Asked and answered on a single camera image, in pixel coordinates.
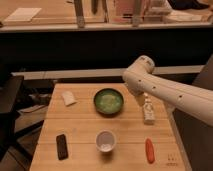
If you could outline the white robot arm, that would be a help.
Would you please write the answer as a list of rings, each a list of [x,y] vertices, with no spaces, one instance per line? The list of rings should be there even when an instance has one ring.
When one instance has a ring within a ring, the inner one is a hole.
[[[164,100],[179,110],[213,126],[213,91],[164,79],[152,74],[154,61],[142,55],[122,75],[127,89],[138,96],[143,92]]]

